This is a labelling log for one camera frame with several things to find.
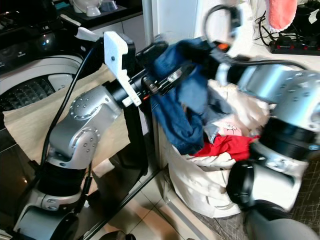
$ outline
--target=red cloth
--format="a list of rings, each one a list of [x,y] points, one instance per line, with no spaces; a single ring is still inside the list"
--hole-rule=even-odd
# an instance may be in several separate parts
[[[232,135],[216,136],[213,144],[204,142],[204,147],[193,156],[210,157],[227,152],[236,161],[247,160],[249,158],[249,144],[255,138]]]

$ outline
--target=washing machine drum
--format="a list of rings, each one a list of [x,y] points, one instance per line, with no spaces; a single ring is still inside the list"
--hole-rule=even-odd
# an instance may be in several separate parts
[[[0,75],[0,111],[22,108],[69,85],[81,62],[77,56],[57,55]]]

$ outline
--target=pink towel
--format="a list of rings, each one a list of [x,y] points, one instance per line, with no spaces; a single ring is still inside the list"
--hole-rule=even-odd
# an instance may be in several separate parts
[[[295,18],[298,0],[265,0],[266,20],[272,32],[281,32]]]

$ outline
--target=tile floor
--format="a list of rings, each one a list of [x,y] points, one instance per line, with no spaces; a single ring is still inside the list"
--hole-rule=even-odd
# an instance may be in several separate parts
[[[197,231],[202,233],[202,237],[199,238],[165,203],[161,196],[163,181],[162,173],[159,173],[97,232],[92,240],[99,240],[104,234],[117,230],[122,230],[127,234],[132,233],[137,240],[187,240],[189,238],[218,240],[219,238],[182,204],[172,189],[168,191],[170,202],[182,212],[185,218],[190,220],[191,225]]]

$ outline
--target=white laundry bag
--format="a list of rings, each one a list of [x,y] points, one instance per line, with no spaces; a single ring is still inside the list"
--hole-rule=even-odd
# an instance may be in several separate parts
[[[237,120],[244,136],[266,124],[270,114],[267,103],[238,92],[233,84],[223,87],[210,80],[209,86],[234,108],[234,114],[227,118]],[[241,212],[226,192],[229,172],[236,162],[227,152],[208,157],[182,156],[165,137],[161,138],[160,145],[160,155],[168,161],[174,190],[190,209],[209,218]]]

